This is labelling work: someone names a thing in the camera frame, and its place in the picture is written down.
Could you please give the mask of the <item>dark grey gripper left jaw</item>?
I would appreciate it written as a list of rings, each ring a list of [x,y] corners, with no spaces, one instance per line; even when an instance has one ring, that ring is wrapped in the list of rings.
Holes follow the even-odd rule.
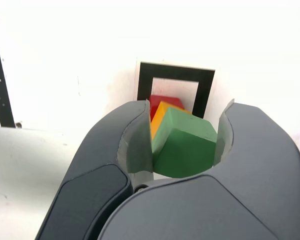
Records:
[[[36,235],[38,240],[95,240],[114,210],[152,181],[150,103],[127,102],[84,137]]]

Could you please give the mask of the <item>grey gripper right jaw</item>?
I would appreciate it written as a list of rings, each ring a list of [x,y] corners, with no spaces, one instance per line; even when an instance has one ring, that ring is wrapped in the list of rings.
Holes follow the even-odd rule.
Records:
[[[219,119],[215,165],[125,200],[101,240],[300,240],[300,151],[255,106]]]

